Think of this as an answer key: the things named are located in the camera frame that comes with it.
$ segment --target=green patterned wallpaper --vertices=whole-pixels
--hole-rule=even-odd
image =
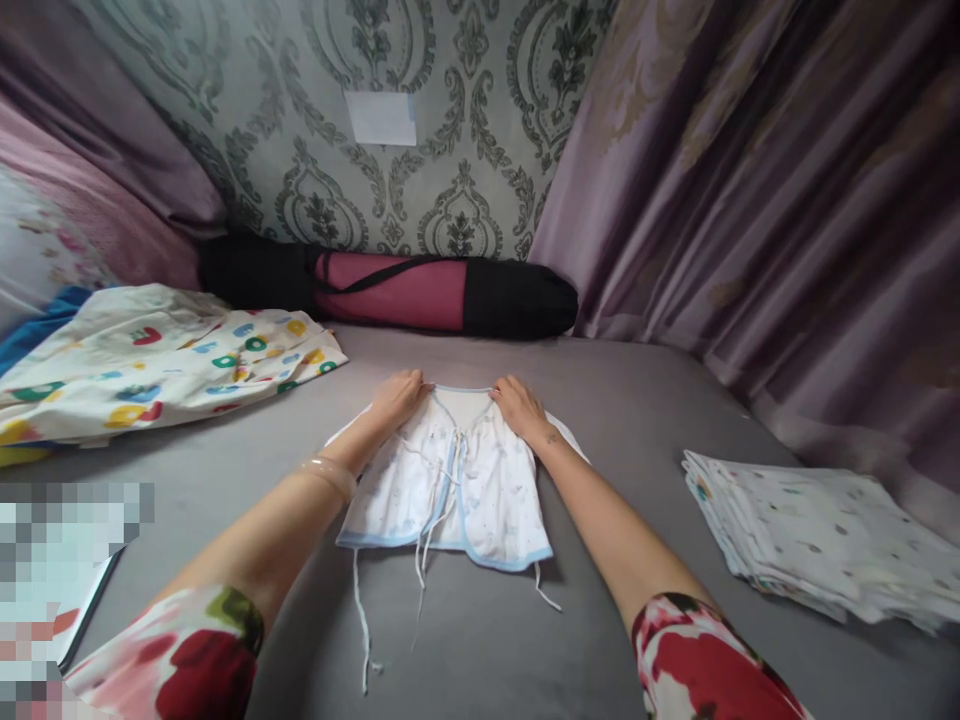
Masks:
[[[74,1],[235,224],[521,259],[615,2]],[[420,144],[355,144],[344,89],[413,93]]]

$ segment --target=stack of folded cloth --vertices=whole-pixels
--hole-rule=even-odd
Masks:
[[[723,462],[685,451],[687,485],[727,567],[756,589],[843,622],[960,622],[960,550],[870,477]]]

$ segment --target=red floral fabric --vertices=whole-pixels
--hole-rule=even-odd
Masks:
[[[151,607],[64,681],[131,720],[240,720],[263,640],[260,613],[228,587],[184,590]]]
[[[647,711],[661,720],[810,718],[780,676],[713,608],[687,595],[650,600],[633,625]]]
[[[807,720],[779,676],[694,598],[653,598],[633,626],[644,699],[659,720]],[[240,720],[263,621],[226,587],[160,601],[65,681],[81,700],[132,720]]]

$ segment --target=bracelet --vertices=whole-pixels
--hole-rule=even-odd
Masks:
[[[300,463],[300,469],[314,477],[323,478],[333,485],[346,504],[350,504],[357,492],[357,478],[336,460],[314,455]]]

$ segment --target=bed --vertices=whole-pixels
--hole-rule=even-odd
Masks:
[[[284,472],[353,418],[400,368],[488,386],[512,372],[576,435],[585,453],[690,565],[748,642],[812,714],[960,717],[960,647],[906,625],[846,627],[763,597],[727,572],[683,482],[684,448],[735,461],[796,460],[699,364],[653,346],[561,338],[540,343],[441,338],[332,325],[350,362],[329,377],[214,421],[136,433],[5,473],[6,480],[155,483],[155,517],[125,551],[77,660],[132,621],[209,540]],[[557,492],[538,480],[556,558],[502,574],[431,553],[417,647],[413,552],[360,554],[373,638],[370,692],[352,596],[352,554],[333,539],[294,587],[260,656],[247,718],[642,717],[633,656],[616,609]]]

